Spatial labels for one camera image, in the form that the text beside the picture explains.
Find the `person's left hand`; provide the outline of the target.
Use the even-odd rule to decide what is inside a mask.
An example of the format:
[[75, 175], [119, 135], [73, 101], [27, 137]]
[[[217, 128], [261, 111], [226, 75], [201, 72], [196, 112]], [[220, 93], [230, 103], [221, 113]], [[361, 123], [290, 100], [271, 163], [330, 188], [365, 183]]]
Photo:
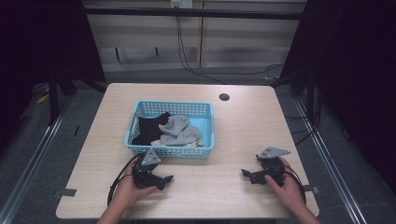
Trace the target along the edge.
[[140, 189], [135, 185], [134, 177], [132, 176], [134, 163], [135, 161], [132, 161], [124, 171], [109, 207], [113, 207], [119, 211], [126, 211], [128, 208], [134, 206], [140, 199], [157, 190], [156, 187]]

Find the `white wall socket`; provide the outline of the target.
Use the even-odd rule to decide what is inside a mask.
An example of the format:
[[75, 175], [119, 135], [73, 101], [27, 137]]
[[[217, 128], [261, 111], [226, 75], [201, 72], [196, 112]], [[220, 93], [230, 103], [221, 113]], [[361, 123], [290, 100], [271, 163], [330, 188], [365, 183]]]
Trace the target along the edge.
[[193, 9], [192, 0], [170, 0], [171, 8]]

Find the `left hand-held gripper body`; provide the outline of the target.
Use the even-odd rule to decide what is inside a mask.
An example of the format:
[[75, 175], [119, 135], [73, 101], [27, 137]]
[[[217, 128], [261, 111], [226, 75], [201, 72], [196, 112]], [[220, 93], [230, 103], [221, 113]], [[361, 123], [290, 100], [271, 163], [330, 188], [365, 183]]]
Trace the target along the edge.
[[134, 183], [139, 188], [148, 188], [164, 183], [162, 177], [156, 176], [152, 171], [161, 162], [153, 149], [145, 150], [138, 155], [133, 166]]

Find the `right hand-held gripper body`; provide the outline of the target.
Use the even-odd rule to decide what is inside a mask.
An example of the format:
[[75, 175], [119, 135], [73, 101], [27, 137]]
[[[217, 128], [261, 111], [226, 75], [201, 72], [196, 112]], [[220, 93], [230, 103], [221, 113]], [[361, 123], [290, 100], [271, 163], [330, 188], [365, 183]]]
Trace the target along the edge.
[[256, 158], [262, 167], [262, 170], [259, 171], [259, 174], [262, 176], [271, 176], [275, 182], [280, 187], [282, 187], [283, 175], [285, 174], [285, 165], [280, 157], [288, 154], [290, 154], [290, 151], [286, 149], [266, 147], [261, 153], [256, 155]]

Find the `pale yellow sock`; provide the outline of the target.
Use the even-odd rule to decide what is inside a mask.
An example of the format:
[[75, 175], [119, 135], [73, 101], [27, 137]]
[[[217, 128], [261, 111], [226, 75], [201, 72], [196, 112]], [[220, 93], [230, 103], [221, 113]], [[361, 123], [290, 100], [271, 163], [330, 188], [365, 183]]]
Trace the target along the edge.
[[161, 140], [150, 142], [153, 147], [202, 147], [204, 144], [201, 140], [194, 141], [184, 145], [166, 145]]

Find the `large grey sock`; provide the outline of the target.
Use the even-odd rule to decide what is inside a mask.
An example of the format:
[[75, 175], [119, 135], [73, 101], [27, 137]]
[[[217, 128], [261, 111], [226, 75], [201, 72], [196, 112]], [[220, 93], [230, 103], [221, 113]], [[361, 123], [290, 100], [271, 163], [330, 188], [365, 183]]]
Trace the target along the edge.
[[196, 142], [200, 138], [200, 130], [195, 126], [188, 126], [176, 136], [164, 133], [160, 140], [166, 146], [184, 146], [192, 142]]

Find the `black horizontal bar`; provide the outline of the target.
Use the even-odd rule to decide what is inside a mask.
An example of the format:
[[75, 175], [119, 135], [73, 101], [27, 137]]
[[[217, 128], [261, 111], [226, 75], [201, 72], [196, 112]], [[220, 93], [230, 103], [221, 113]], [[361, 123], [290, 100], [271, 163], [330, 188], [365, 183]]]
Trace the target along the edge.
[[122, 16], [200, 17], [299, 21], [303, 13], [183, 8], [85, 7], [86, 14]]

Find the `small grey sock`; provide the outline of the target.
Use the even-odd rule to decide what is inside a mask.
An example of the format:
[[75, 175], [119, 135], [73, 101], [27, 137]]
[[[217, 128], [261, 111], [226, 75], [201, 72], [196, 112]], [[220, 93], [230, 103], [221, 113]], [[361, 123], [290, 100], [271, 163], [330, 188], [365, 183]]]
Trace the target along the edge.
[[189, 124], [190, 120], [187, 116], [184, 115], [174, 115], [168, 118], [166, 124], [159, 125], [159, 129], [171, 136], [179, 135]]

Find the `person's right hand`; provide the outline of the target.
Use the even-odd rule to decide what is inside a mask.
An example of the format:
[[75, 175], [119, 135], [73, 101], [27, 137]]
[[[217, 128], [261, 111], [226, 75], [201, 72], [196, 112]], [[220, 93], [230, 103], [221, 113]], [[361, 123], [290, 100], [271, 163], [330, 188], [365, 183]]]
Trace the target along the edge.
[[284, 185], [280, 187], [275, 180], [266, 175], [264, 177], [267, 184], [272, 188], [275, 192], [278, 199], [281, 203], [294, 215], [298, 216], [303, 213], [306, 209], [306, 204], [304, 202], [303, 196], [300, 192], [300, 187], [296, 180], [289, 174], [285, 174]]

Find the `metal floor rail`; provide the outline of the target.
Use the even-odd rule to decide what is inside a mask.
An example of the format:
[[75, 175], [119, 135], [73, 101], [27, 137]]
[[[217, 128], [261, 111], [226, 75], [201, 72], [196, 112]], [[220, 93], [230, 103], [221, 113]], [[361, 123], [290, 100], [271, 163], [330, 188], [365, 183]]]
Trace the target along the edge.
[[33, 157], [27, 163], [27, 166], [19, 178], [14, 190], [11, 191], [10, 195], [5, 201], [3, 208], [0, 210], [0, 224], [11, 224], [27, 190], [35, 178], [38, 166], [43, 161], [54, 136], [58, 132], [63, 122], [64, 114], [68, 110], [70, 104], [73, 102], [73, 99], [73, 96], [67, 96], [65, 98], [65, 103], [62, 106], [59, 115], [55, 118], [51, 125], [47, 127], [42, 139], [35, 149]]
[[309, 120], [307, 108], [304, 105], [304, 102], [301, 99], [296, 99], [295, 104], [300, 115], [303, 117], [304, 125], [308, 130], [309, 136], [316, 146], [318, 154], [321, 157], [352, 222], [354, 224], [368, 224], [360, 206], [358, 205], [355, 197], [347, 186], [345, 179], [342, 177], [338, 167], [332, 159], [332, 155], [324, 143], [318, 129], [314, 126], [314, 123]]

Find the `light blue plastic basket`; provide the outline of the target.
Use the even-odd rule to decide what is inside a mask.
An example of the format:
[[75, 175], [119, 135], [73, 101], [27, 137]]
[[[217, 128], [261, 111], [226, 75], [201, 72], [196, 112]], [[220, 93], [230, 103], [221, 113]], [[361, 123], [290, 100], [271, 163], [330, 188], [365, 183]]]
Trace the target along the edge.
[[[202, 144], [199, 147], [153, 146], [151, 143], [137, 144], [135, 139], [146, 128], [146, 125], [141, 127], [141, 120], [156, 119], [166, 112], [171, 116], [187, 116], [189, 125], [200, 131]], [[153, 149], [160, 157], [206, 159], [215, 145], [213, 106], [206, 102], [138, 101], [134, 106], [125, 134], [124, 145], [134, 154]]]

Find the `black curtain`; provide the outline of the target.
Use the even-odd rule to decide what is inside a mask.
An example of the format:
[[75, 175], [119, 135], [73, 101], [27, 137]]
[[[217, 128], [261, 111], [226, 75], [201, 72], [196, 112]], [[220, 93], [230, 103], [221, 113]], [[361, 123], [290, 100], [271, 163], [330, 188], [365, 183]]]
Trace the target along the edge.
[[280, 79], [315, 83], [396, 194], [396, 0], [306, 0]]
[[73, 93], [105, 75], [82, 0], [0, 0], [0, 157], [39, 83]]

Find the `black sock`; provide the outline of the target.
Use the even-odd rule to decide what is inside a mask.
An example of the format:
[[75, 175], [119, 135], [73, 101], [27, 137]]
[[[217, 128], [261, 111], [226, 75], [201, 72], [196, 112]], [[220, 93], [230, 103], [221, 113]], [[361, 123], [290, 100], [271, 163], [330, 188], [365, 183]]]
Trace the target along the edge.
[[150, 146], [153, 141], [159, 140], [163, 131], [159, 125], [165, 125], [169, 120], [170, 114], [165, 112], [156, 118], [139, 118], [140, 134], [132, 141], [133, 145]]

